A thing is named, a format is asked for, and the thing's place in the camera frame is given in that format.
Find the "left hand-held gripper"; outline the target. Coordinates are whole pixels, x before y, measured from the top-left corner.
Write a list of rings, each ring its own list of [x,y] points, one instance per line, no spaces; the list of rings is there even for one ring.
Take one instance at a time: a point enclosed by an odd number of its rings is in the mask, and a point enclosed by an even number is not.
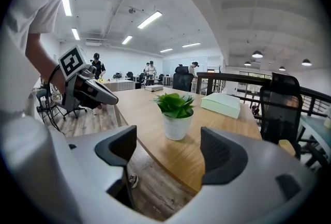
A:
[[[67,112],[79,106],[101,109],[102,104],[118,103],[118,98],[111,90],[96,81],[96,67],[88,63],[79,45],[63,54],[58,62],[65,77],[65,92],[59,105]]]

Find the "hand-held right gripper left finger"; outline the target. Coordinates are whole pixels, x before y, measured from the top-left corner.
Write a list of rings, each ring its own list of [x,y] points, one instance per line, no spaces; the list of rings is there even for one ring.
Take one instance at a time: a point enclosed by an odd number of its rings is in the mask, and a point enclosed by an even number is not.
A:
[[[133,126],[66,139],[26,116],[2,118],[2,156],[19,189],[51,223],[133,223],[128,192]]]

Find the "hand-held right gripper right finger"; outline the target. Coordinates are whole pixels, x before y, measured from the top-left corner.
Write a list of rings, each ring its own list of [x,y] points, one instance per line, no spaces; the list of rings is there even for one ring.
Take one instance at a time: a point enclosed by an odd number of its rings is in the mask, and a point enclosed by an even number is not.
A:
[[[316,176],[277,145],[201,128],[202,187],[171,223],[284,223],[305,203]]]

